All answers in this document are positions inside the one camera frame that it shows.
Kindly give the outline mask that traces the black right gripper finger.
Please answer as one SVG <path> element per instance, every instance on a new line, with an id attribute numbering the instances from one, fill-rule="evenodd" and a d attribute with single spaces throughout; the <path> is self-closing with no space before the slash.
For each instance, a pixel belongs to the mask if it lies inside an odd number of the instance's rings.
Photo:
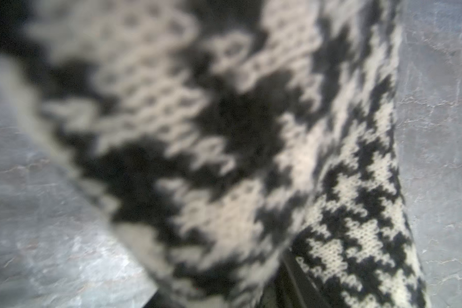
<path id="1" fill-rule="evenodd" d="M 293 254 L 286 250 L 274 280 L 277 306 L 290 308 L 331 307 L 309 281 Z"/>

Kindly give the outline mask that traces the black white knitted scarf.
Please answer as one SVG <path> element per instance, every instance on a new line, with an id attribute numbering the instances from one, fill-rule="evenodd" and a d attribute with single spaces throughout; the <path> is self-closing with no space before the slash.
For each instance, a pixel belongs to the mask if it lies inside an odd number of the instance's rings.
<path id="1" fill-rule="evenodd" d="M 0 1 L 0 86 L 160 307 L 429 307 L 395 149 L 402 1 Z"/>

